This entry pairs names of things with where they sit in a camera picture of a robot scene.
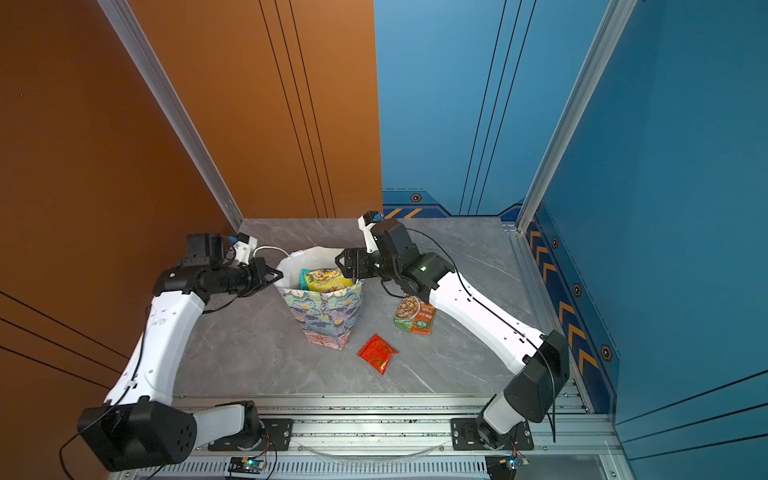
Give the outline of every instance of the red food package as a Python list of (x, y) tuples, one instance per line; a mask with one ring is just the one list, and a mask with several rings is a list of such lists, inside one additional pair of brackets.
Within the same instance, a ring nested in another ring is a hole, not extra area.
[(377, 333), (368, 340), (368, 343), (360, 349), (357, 355), (373, 365), (373, 368), (379, 370), (381, 374), (384, 375), (386, 366), (389, 364), (389, 359), (392, 358), (392, 354), (394, 353), (397, 353), (397, 350), (389, 346)]

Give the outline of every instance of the hexagon symbol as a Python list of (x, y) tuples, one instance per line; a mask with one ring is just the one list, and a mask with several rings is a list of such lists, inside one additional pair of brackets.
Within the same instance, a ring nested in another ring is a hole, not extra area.
[(603, 345), (600, 348), (600, 353), (603, 355), (603, 360), (606, 362), (610, 362), (612, 359), (614, 359), (614, 353), (611, 351), (611, 348), (608, 345)]

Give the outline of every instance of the orange wall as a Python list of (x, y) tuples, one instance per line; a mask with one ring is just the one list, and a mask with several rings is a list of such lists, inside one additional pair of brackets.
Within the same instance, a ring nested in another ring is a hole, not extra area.
[[(114, 350), (0, 296), (0, 318), (93, 360), (0, 322), (4, 477), (64, 478), (58, 447), (124, 367), (157, 275), (188, 233), (230, 227), (97, 2), (0, 3), (0, 290)], [(104, 477), (81, 441), (65, 456)]]
[(130, 4), (245, 217), (382, 209), (372, 0)]

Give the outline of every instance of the gift bag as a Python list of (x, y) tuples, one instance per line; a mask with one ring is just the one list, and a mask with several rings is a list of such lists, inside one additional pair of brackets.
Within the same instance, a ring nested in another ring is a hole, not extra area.
[(330, 293), (301, 290), (301, 270), (336, 268), (340, 248), (312, 247), (291, 253), (277, 269), (283, 278), (275, 287), (283, 296), (310, 343), (341, 350), (355, 326), (362, 305), (362, 280)]

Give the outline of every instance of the yellow snack package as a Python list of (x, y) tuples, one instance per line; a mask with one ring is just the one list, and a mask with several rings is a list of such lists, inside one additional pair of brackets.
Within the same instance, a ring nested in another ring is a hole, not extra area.
[(302, 277), (303, 283), (306, 283), (306, 290), (310, 292), (336, 292), (337, 290), (354, 285), (351, 279), (344, 278), (341, 270), (338, 268), (314, 270), (312, 272), (302, 271)]

